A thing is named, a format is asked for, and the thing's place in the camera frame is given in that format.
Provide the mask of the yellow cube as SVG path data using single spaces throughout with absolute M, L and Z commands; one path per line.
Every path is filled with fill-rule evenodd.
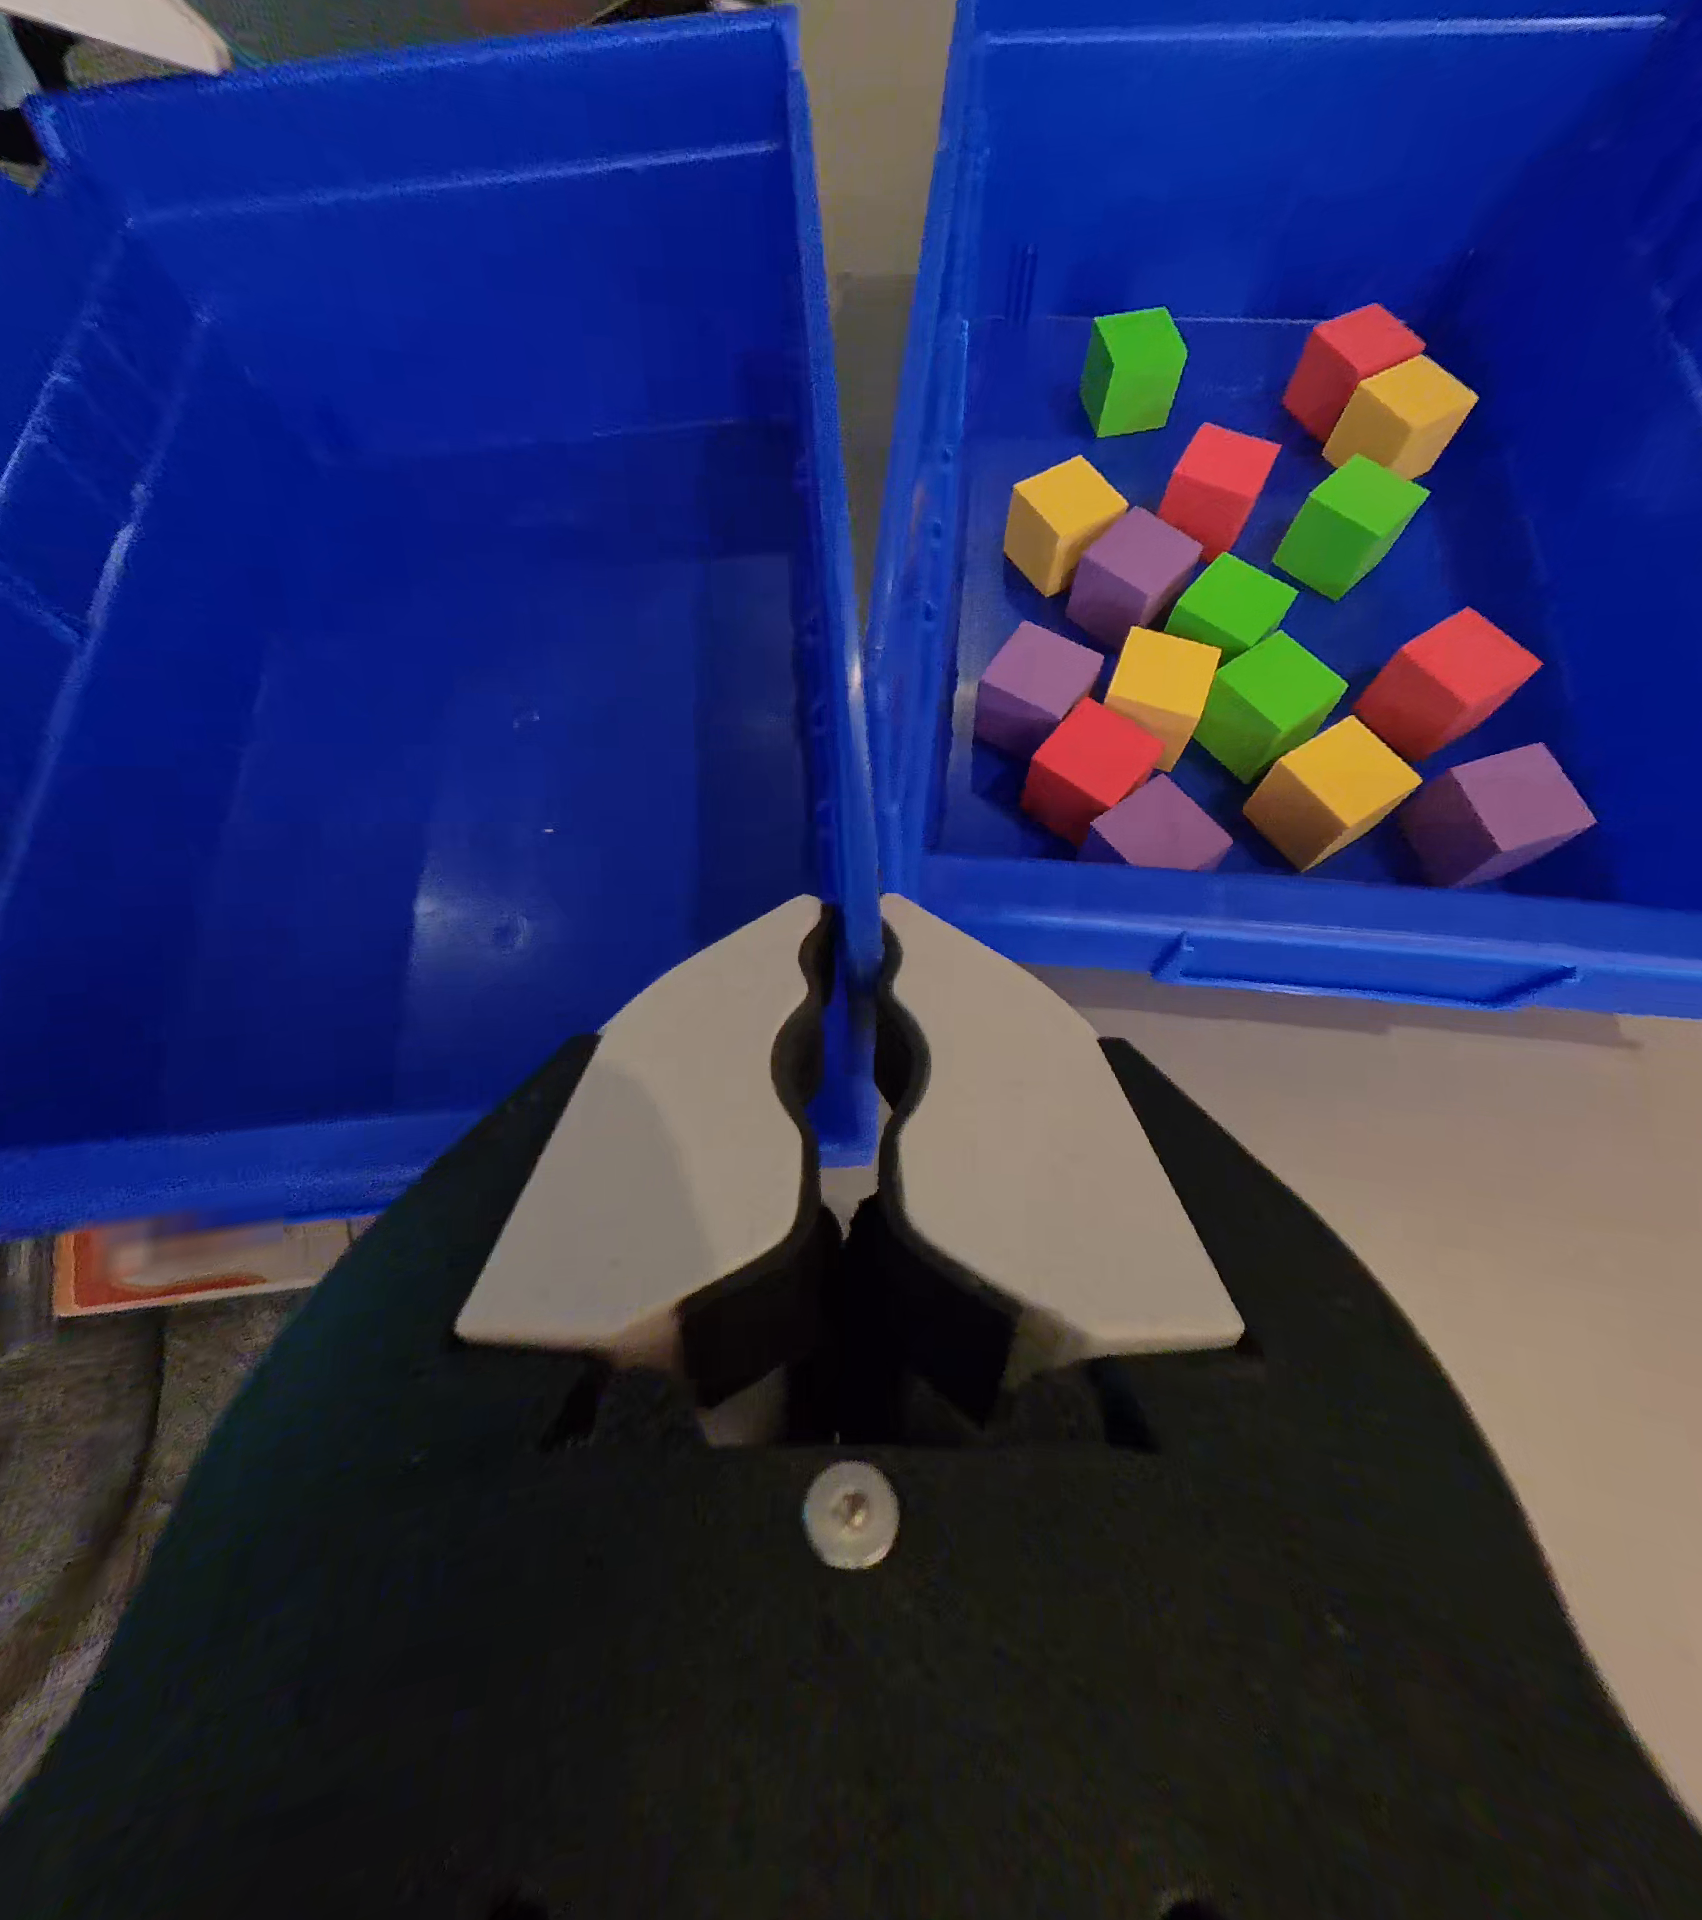
M 1365 839 L 1422 782 L 1417 766 L 1347 716 L 1274 757 L 1251 789 L 1242 820 L 1303 873 Z
M 1043 598 L 1059 598 L 1087 550 L 1129 511 L 1126 493 L 1087 456 L 1075 453 L 1014 483 L 1004 558 Z
M 1168 774 L 1192 741 L 1224 657 L 1223 647 L 1198 638 L 1129 628 L 1102 703 L 1153 733 L 1160 772 Z
M 1323 443 L 1343 467 L 1354 458 L 1409 479 L 1422 479 L 1447 452 L 1481 393 L 1429 354 L 1417 354 L 1362 379 Z

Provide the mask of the green cube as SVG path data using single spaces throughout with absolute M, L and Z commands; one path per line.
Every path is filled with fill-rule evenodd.
M 1096 315 L 1078 376 L 1092 436 L 1110 440 L 1165 427 L 1188 362 L 1190 346 L 1167 306 Z
M 1336 603 L 1376 572 L 1430 496 L 1421 479 L 1354 452 L 1301 502 L 1270 566 Z
M 1232 778 L 1258 783 L 1325 727 L 1347 693 L 1341 671 L 1276 629 L 1223 661 L 1192 740 Z
M 1176 598 L 1162 629 L 1235 659 L 1276 633 L 1297 600 L 1289 579 L 1221 552 Z

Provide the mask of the red white booklet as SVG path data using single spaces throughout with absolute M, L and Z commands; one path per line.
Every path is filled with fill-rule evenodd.
M 302 1292 L 372 1224 L 371 1216 L 174 1227 L 128 1220 L 61 1233 L 50 1305 L 59 1322 Z

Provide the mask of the red cube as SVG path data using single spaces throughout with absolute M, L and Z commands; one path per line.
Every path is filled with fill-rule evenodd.
M 1424 347 L 1424 336 L 1379 302 L 1347 309 L 1310 329 L 1281 402 L 1325 443 L 1365 379 L 1419 357 Z
M 1158 767 L 1160 740 L 1096 696 L 1081 697 L 1031 755 L 1022 811 L 1078 850 L 1091 828 Z
M 1392 753 L 1427 762 L 1531 683 L 1543 659 L 1485 612 L 1460 607 L 1392 652 L 1352 714 Z
M 1205 564 L 1242 537 L 1282 446 L 1217 422 L 1200 423 L 1156 506 L 1156 515 L 1200 546 Z

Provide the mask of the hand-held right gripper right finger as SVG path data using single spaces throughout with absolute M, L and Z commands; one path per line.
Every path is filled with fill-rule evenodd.
M 880 1191 L 1008 1315 L 1010 1369 L 1221 1351 L 1247 1334 L 1096 1027 L 1036 974 L 883 898 Z

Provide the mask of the blue plastic bin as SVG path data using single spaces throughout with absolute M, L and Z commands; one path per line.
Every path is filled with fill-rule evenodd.
M 380 1208 L 880 863 L 795 10 L 75 90 L 0 173 L 0 1238 Z
M 1190 751 L 1227 861 L 1081 861 L 975 745 L 978 676 L 1047 607 L 1012 485 L 1081 453 L 1153 508 L 1200 423 L 1273 437 L 1270 564 L 1326 471 L 1281 395 L 1366 304 L 1479 405 L 1392 555 L 1287 628 L 1360 691 L 1483 612 L 1543 670 L 1440 763 L 1540 741 L 1597 826 L 1486 885 L 1424 883 L 1396 824 L 1297 873 Z M 1158 306 L 1170 417 L 1101 440 L 1092 322 Z M 886 887 L 1020 961 L 1702 1019 L 1702 4 L 960 4 L 865 689 Z

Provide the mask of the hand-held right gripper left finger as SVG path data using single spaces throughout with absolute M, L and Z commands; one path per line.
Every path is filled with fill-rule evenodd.
M 799 893 L 598 1031 L 458 1311 L 483 1348 L 772 1374 L 816 1337 L 835 914 Z

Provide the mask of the purple cube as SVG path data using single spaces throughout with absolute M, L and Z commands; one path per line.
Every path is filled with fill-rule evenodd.
M 1554 749 L 1536 740 L 1424 780 L 1399 811 L 1417 875 L 1440 890 L 1500 882 L 1597 826 Z
M 1091 697 L 1107 654 L 1033 620 L 1020 621 L 983 667 L 975 741 L 1028 759 Z
M 1112 655 L 1134 628 L 1162 626 L 1202 564 L 1200 540 L 1134 506 L 1084 550 L 1067 615 Z
M 1078 861 L 1206 873 L 1235 850 L 1221 826 L 1170 774 L 1154 772 L 1089 824 Z

